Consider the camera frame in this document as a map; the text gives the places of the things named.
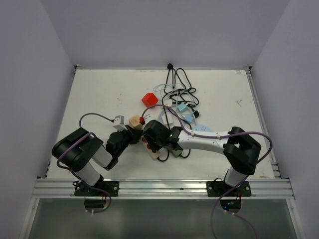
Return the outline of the white Honor USB charger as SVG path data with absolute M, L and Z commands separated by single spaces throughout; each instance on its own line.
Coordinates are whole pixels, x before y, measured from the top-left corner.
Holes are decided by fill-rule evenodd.
M 158 120 L 165 126 L 172 126 L 174 124 L 171 115 L 165 112 L 160 113 Z

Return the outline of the red cube adapter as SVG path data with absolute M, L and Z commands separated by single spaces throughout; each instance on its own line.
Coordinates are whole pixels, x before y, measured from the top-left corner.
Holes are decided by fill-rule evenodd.
M 145 105 L 145 107 L 151 107 L 159 102 L 154 93 L 146 93 L 141 101 Z

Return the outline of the beige power strip red sockets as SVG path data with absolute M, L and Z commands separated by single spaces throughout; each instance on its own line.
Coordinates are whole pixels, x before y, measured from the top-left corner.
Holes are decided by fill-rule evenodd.
M 159 151 L 152 151 L 150 145 L 143 137 L 142 137 L 142 144 L 152 160 L 157 160 L 160 157 L 160 152 Z

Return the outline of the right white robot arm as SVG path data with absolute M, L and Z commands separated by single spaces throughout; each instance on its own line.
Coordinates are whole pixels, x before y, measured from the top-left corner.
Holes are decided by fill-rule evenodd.
M 226 132 L 200 132 L 181 126 L 166 128 L 157 120 L 148 122 L 143 137 L 152 150 L 165 148 L 169 151 L 196 149 L 224 155 L 231 167 L 227 171 L 222 190 L 234 195 L 245 177 L 253 175 L 259 159 L 261 145 L 240 127 Z

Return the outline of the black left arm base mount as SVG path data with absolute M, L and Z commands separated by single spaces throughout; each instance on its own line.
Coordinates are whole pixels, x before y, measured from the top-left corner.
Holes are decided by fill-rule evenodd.
M 119 191 L 119 181 L 105 181 L 100 174 L 85 176 L 84 180 L 74 181 L 72 185 L 77 197 L 117 197 Z

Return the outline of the green power strip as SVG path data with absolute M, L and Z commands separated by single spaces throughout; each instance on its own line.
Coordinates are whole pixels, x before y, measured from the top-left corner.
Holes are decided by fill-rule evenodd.
M 175 149 L 170 150 L 170 152 L 174 157 L 180 157 L 180 155 L 183 152 L 183 149 L 181 149 L 180 147 L 177 147 Z

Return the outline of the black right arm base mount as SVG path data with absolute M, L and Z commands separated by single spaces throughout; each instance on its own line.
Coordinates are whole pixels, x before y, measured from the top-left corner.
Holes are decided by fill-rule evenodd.
M 223 179 L 216 178 L 206 182 L 208 197 L 250 197 L 252 196 L 248 176 L 237 171 L 227 170 Z

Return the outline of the light blue USB charger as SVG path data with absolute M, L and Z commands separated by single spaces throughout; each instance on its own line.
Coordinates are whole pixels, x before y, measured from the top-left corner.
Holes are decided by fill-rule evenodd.
M 194 121 L 194 117 L 192 115 L 186 115 L 184 120 L 188 123 L 192 123 Z

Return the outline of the round light blue socket hub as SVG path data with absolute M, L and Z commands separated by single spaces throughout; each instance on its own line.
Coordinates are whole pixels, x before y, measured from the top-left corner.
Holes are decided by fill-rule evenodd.
M 197 124 L 193 127 L 193 130 L 199 132 L 212 132 L 211 128 L 204 124 Z

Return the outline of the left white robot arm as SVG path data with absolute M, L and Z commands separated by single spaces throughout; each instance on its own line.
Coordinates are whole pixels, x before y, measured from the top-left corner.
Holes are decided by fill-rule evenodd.
M 57 159 L 57 166 L 67 169 L 86 183 L 86 190 L 96 196 L 102 193 L 103 177 L 90 163 L 93 160 L 100 167 L 111 170 L 120 155 L 130 144 L 139 142 L 141 129 L 125 126 L 125 130 L 110 134 L 106 145 L 94 133 L 80 127 L 62 140 L 52 149 L 52 156 Z

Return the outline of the beige wooden cube adapter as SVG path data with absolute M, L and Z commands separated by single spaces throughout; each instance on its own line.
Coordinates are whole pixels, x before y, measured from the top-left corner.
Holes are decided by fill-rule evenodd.
M 140 123 L 140 115 L 134 115 L 129 118 L 129 126 L 133 129 L 143 129 L 143 125 Z

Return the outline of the light teal charger green strip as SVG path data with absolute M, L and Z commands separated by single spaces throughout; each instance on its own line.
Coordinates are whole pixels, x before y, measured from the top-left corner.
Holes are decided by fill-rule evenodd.
M 185 103 L 180 103 L 176 106 L 177 110 L 180 112 L 180 113 L 183 113 L 187 110 L 187 104 Z

